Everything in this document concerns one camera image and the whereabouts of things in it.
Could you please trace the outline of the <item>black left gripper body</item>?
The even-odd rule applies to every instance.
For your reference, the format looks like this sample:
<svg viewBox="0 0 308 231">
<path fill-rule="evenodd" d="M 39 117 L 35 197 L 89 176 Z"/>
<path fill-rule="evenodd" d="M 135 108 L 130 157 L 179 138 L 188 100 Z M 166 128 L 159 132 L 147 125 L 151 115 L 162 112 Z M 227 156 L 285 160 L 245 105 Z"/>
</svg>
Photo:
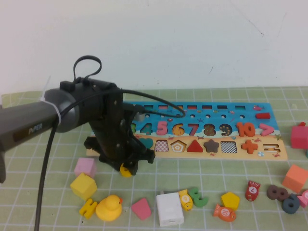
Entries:
<svg viewBox="0 0 308 231">
<path fill-rule="evenodd" d="M 153 163 L 155 153 L 138 140 L 131 129 L 141 106 L 123 102 L 120 88 L 111 82 L 78 77 L 73 81 L 73 96 L 81 102 L 77 108 L 83 122 L 89 123 L 95 136 L 84 145 L 99 153 L 99 161 L 112 167 L 136 167 L 140 160 Z"/>
</svg>

